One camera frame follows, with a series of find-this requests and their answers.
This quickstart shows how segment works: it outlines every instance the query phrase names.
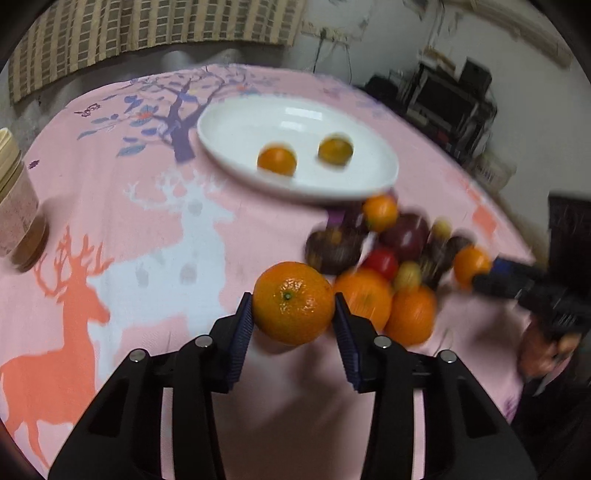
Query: striped curtain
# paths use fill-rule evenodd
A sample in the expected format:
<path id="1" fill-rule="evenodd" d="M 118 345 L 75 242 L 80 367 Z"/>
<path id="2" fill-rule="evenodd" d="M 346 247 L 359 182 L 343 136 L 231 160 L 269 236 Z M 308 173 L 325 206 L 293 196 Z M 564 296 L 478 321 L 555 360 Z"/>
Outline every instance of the striped curtain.
<path id="1" fill-rule="evenodd" d="M 305 2 L 57 0 L 12 54 L 11 100 L 16 103 L 69 73 L 126 51 L 220 40 L 290 46 Z"/>

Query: plate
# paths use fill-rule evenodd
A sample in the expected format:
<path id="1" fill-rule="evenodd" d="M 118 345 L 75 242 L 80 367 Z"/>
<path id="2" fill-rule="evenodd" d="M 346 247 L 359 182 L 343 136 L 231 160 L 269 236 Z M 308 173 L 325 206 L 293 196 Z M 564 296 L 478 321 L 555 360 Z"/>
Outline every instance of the plate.
<path id="1" fill-rule="evenodd" d="M 398 158 L 385 140 L 357 119 L 322 103 L 276 95 L 230 98 L 205 109 L 197 123 L 205 148 L 227 171 L 254 188 L 306 201 L 361 200 L 388 190 Z M 328 135 L 345 134 L 353 157 L 345 168 L 317 158 Z M 295 151 L 293 177 L 261 170 L 256 160 L 269 144 Z"/>

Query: table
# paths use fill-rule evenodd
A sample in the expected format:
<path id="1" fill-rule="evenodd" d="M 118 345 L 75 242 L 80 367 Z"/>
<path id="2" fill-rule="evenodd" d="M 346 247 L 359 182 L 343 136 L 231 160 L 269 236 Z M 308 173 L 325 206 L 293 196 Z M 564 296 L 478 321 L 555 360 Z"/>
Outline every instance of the table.
<path id="1" fill-rule="evenodd" d="M 326 223 L 324 209 L 235 182 L 200 146 L 194 126 L 209 103 L 259 93 L 319 100 L 366 122 L 400 159 L 395 189 L 403 208 L 449 217 L 492 255 L 529 258 L 505 216 L 460 168 L 385 107 L 331 77 L 212 65 L 87 93 L 25 156 L 50 220 L 46 256 L 26 274 L 0 277 L 0 417 L 43 474 L 131 349 L 156 355 L 208 332 L 263 270 L 301 261 L 307 235 Z M 452 292 L 417 351 L 454 349 L 510 418 L 522 387 L 515 350 L 524 322 L 506 303 Z M 170 398 L 165 478 L 173 477 Z M 329 334 L 284 349 L 255 332 L 240 383 L 215 398 L 228 478 L 358 479 L 372 405 L 371 395 L 346 382 Z"/>

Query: red cherry tomato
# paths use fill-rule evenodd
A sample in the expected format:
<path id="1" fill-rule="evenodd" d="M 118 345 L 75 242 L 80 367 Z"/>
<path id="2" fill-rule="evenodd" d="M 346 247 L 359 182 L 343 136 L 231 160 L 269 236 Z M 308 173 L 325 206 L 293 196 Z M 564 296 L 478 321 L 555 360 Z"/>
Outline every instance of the red cherry tomato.
<path id="1" fill-rule="evenodd" d="M 371 251 L 361 264 L 361 268 L 373 270 L 388 281 L 392 281 L 398 272 L 398 260 L 386 248 L 376 248 Z"/>

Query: metal screw head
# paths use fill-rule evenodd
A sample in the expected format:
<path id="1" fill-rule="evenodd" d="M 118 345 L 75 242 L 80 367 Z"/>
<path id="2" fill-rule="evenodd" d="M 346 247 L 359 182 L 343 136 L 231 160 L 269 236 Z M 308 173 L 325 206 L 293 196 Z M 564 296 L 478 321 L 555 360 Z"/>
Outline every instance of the metal screw head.
<path id="1" fill-rule="evenodd" d="M 134 350 L 133 352 L 131 352 L 129 354 L 129 359 L 132 362 L 141 362 L 144 358 L 146 358 L 146 352 L 145 350 L 142 350 L 141 348 L 137 348 L 136 350 Z"/>
<path id="2" fill-rule="evenodd" d="M 199 335 L 195 339 L 195 345 L 200 348 L 210 347 L 213 345 L 213 338 L 211 338 L 209 335 Z"/>
<path id="3" fill-rule="evenodd" d="M 378 348 L 389 348 L 392 345 L 392 340 L 385 335 L 378 335 L 374 338 L 374 345 Z"/>
<path id="4" fill-rule="evenodd" d="M 439 357 L 441 358 L 441 360 L 443 360 L 444 362 L 448 363 L 448 364 L 452 364 L 453 362 L 455 362 L 457 360 L 457 355 L 452 352 L 451 350 L 442 350 L 439 353 Z"/>

